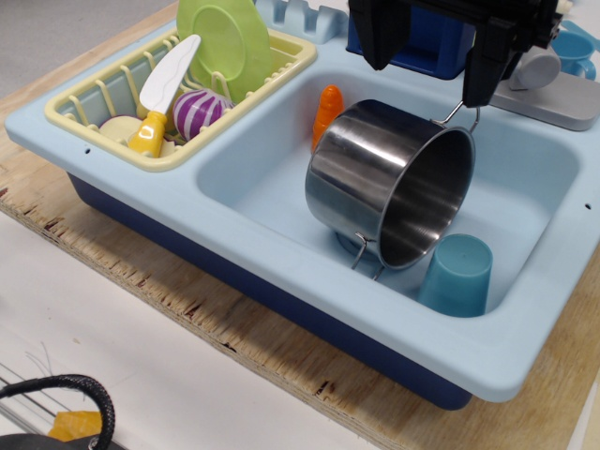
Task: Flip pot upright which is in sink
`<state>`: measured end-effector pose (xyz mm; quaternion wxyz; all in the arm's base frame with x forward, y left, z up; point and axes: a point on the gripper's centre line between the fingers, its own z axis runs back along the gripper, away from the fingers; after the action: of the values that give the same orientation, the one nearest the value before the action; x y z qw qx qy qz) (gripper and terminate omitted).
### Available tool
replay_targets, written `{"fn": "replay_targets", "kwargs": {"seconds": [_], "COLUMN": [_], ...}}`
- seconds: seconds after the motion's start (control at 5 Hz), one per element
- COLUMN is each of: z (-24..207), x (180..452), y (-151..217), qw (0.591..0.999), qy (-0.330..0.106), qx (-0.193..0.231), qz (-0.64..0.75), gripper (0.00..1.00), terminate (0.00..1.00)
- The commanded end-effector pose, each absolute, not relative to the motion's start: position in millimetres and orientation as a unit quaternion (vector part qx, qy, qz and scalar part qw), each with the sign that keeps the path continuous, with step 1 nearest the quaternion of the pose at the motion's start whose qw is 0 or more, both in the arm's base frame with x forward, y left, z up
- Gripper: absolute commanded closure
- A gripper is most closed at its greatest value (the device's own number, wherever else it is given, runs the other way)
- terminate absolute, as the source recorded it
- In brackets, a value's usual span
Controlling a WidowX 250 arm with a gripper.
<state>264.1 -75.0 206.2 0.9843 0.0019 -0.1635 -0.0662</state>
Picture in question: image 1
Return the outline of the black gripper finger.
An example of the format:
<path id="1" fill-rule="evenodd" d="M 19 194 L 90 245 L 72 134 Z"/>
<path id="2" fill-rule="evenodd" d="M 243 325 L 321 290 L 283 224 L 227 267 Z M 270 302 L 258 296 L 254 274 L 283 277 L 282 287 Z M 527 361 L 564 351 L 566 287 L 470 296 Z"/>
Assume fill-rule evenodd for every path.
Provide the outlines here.
<path id="1" fill-rule="evenodd" d="M 487 106 L 505 71 L 517 54 L 516 25 L 501 19 L 477 24 L 467 55 L 462 101 L 465 106 Z"/>
<path id="2" fill-rule="evenodd" d="M 411 5 L 351 2 L 350 12 L 364 58 L 373 69 L 384 69 L 410 38 Z"/>

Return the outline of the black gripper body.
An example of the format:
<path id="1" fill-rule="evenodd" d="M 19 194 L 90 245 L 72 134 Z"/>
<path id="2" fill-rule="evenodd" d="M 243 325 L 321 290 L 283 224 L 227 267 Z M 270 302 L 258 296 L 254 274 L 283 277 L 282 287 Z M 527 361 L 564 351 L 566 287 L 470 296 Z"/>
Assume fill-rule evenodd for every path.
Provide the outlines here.
<path id="1" fill-rule="evenodd" d="M 489 19 L 516 25 L 516 41 L 522 46 L 546 47 L 556 36 L 567 6 L 562 1 L 351 1 L 407 2 L 435 14 L 476 27 Z"/>

